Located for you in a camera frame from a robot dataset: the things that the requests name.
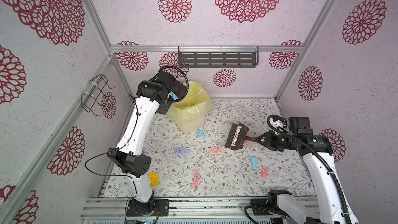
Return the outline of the blue paper scrap long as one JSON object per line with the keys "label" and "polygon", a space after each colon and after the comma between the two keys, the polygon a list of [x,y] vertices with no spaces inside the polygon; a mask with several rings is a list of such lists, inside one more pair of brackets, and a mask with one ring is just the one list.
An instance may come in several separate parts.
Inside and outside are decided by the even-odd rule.
{"label": "blue paper scrap long", "polygon": [[173,92],[170,93],[170,97],[171,97],[174,101],[178,100],[178,97],[177,97]]}

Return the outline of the bin with yellow-green bag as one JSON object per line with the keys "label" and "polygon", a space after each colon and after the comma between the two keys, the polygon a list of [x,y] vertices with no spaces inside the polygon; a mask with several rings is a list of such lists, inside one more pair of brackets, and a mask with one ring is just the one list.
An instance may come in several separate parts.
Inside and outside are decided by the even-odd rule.
{"label": "bin with yellow-green bag", "polygon": [[178,103],[173,103],[166,115],[175,121],[183,133],[200,129],[211,108],[211,98],[204,87],[197,82],[189,82],[187,96]]}

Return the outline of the dark brown plastic dustpan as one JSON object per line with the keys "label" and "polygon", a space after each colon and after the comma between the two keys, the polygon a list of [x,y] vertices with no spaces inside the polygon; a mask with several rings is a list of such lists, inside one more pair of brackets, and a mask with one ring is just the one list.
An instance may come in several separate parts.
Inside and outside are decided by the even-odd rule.
{"label": "dark brown plastic dustpan", "polygon": [[183,99],[187,92],[187,87],[184,83],[177,81],[174,82],[172,91],[177,97],[178,100]]}

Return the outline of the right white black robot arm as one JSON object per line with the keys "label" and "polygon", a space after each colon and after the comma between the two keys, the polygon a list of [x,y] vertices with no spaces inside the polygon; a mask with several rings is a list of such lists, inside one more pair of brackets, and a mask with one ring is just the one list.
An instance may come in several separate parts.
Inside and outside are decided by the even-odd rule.
{"label": "right white black robot arm", "polygon": [[280,152],[298,151],[316,192],[319,217],[312,217],[309,210],[295,203],[291,195],[278,195],[276,206],[298,224],[359,223],[344,194],[329,139],[315,135],[307,117],[285,119],[269,115],[266,122],[271,129],[269,137],[264,139],[267,148]]}

